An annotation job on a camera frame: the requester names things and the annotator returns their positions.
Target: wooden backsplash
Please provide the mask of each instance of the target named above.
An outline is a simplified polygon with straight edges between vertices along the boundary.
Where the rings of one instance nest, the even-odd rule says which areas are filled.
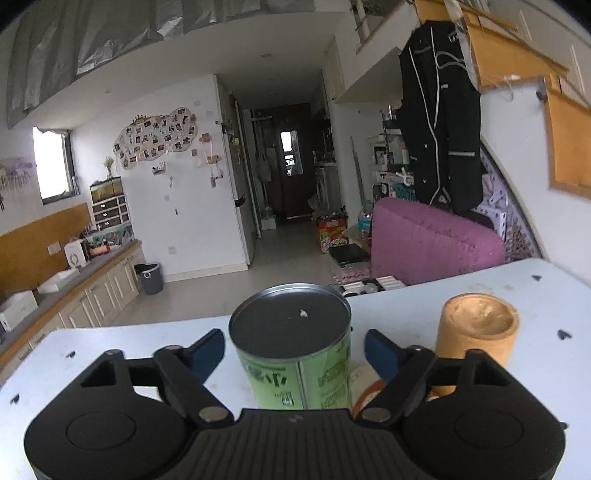
[[[54,273],[68,268],[64,244],[90,223],[85,203],[41,218],[0,236],[0,301],[8,291],[36,288]],[[47,247],[62,250],[50,255]]]

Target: wooden cabinet door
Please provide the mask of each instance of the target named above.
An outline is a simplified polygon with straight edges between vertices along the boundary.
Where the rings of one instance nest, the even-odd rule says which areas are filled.
[[[64,324],[70,324],[74,328],[94,327],[98,325],[86,292],[70,303],[60,314],[64,320]]]
[[[111,325],[121,310],[115,299],[109,277],[107,275],[101,277],[86,293],[95,311],[98,325],[101,327]]]
[[[129,266],[131,267],[131,273],[134,276],[135,285],[137,286],[138,290],[142,289],[142,282],[139,277],[135,274],[134,266],[140,263],[146,263],[144,258],[144,252],[141,248],[138,248],[134,253],[132,253],[129,257]]]
[[[123,310],[138,294],[133,266],[129,260],[126,260],[111,270],[108,276],[115,290],[115,298],[119,302],[119,308]]]

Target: cabinet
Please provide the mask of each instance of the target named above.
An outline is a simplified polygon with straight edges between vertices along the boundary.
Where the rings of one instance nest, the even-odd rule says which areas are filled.
[[[134,267],[129,259],[118,264],[108,273],[111,285],[115,291],[115,298],[119,308],[124,309],[127,304],[138,295]]]
[[[33,338],[31,338],[29,343],[33,348],[36,348],[47,335],[60,328],[65,328],[65,325],[64,322],[61,321],[60,315],[57,314],[47,322],[45,326],[33,336]]]
[[[94,310],[98,326],[111,325],[121,311],[115,299],[115,292],[107,275],[86,290]]]
[[[29,354],[33,351],[33,347],[29,344],[29,342],[25,343],[23,347],[12,357],[12,359],[2,368],[0,372],[0,385],[4,385],[8,377],[12,375],[12,373],[18,368],[21,362],[29,356]]]
[[[90,300],[86,292],[71,302],[60,312],[65,325],[74,328],[94,327],[98,325]]]

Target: drawer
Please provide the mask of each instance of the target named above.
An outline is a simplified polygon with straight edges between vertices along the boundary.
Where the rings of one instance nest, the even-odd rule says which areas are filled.
[[[95,213],[95,221],[96,222],[104,222],[105,220],[108,220],[109,218],[113,218],[113,217],[117,217],[117,216],[119,216],[119,209],[113,208],[111,210],[106,210],[102,213]]]
[[[106,222],[97,223],[96,226],[99,230],[104,230],[105,228],[109,228],[115,225],[121,225],[121,217],[117,216],[115,218],[111,218]]]
[[[107,202],[98,203],[92,206],[92,211],[95,213],[102,212],[103,210],[109,210],[110,208],[117,207],[117,199],[108,200]]]

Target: trash can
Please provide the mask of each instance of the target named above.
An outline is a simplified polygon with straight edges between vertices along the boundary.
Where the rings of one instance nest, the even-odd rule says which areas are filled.
[[[142,282],[146,295],[156,295],[162,291],[164,283],[159,263],[137,264],[134,266],[135,273]]]

